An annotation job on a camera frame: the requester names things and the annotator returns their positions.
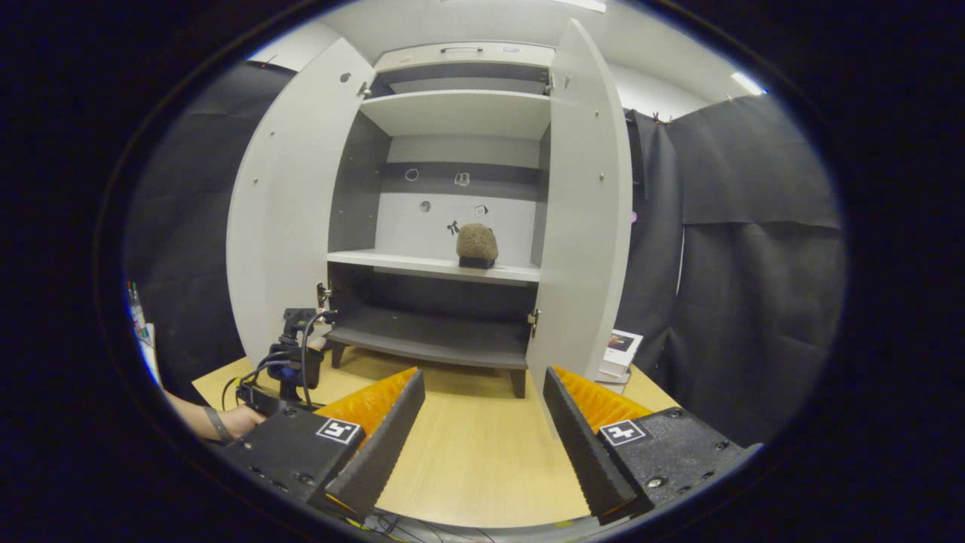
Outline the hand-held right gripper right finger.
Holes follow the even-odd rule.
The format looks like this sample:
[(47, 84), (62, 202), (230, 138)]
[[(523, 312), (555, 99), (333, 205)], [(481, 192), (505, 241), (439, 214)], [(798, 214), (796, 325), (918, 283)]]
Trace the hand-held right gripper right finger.
[(681, 406), (652, 410), (561, 367), (546, 370), (542, 395), (590, 515), (602, 525), (665, 515), (761, 450)]

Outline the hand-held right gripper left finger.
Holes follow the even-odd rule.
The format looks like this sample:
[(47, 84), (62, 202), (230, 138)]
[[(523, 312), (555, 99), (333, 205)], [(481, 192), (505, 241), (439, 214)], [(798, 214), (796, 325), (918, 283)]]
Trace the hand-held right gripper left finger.
[(235, 470), (283, 499), (363, 521), (395, 470), (425, 399), (411, 367), (315, 410), (285, 406), (225, 448)]

